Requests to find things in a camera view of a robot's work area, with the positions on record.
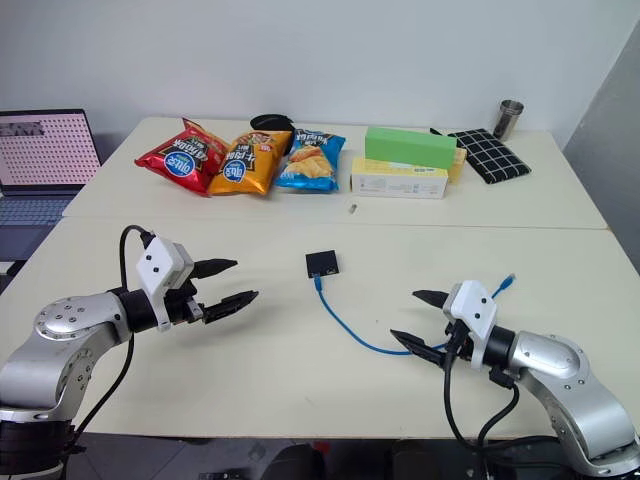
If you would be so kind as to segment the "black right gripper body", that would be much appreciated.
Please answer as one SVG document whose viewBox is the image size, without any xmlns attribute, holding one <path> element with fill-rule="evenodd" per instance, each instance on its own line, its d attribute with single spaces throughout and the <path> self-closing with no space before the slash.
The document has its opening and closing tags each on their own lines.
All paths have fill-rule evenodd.
<svg viewBox="0 0 640 480">
<path fill-rule="evenodd" d="M 470 338 L 469 327 L 462 320 L 456 319 L 453 323 L 447 325 L 445 333 L 449 336 L 445 344 L 446 357 L 470 361 L 474 343 Z"/>
</svg>

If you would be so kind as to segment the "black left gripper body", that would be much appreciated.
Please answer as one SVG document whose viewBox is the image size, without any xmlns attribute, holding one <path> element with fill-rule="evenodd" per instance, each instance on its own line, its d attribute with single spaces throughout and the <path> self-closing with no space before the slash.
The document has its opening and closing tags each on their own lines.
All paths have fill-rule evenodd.
<svg viewBox="0 0 640 480">
<path fill-rule="evenodd" d="M 194 296 L 197 289 L 190 279 L 179 288 L 170 289 L 166 293 L 166 310 L 172 325 L 194 323 L 204 317 L 204 306 L 199 304 Z"/>
</svg>

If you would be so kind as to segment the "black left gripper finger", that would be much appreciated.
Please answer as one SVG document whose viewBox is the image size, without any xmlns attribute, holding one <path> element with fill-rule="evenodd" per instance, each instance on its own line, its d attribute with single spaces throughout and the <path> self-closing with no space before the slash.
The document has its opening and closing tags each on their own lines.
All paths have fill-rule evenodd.
<svg viewBox="0 0 640 480">
<path fill-rule="evenodd" d="M 236 260 L 220 258 L 196 261 L 191 271 L 191 277 L 195 279 L 209 278 L 237 264 L 238 262 Z"/>
<path fill-rule="evenodd" d="M 249 290 L 240 292 L 222 299 L 219 303 L 203 309 L 202 322 L 209 324 L 233 315 L 248 306 L 259 295 L 258 291 Z"/>
</svg>

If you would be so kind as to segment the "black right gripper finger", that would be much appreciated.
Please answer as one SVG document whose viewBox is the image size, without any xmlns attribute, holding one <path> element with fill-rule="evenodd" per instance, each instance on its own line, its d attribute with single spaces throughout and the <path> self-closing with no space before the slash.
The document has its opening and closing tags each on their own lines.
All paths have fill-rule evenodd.
<svg viewBox="0 0 640 480">
<path fill-rule="evenodd" d="M 439 310 L 444 310 L 446 301 L 449 298 L 448 292 L 439 291 L 439 290 L 421 289 L 421 290 L 413 291 L 412 295 L 418 298 L 419 300 Z"/>
<path fill-rule="evenodd" d="M 408 332 L 391 329 L 390 333 L 411 354 L 444 368 L 446 362 L 446 354 L 444 352 L 428 346 L 423 339 Z"/>
</svg>

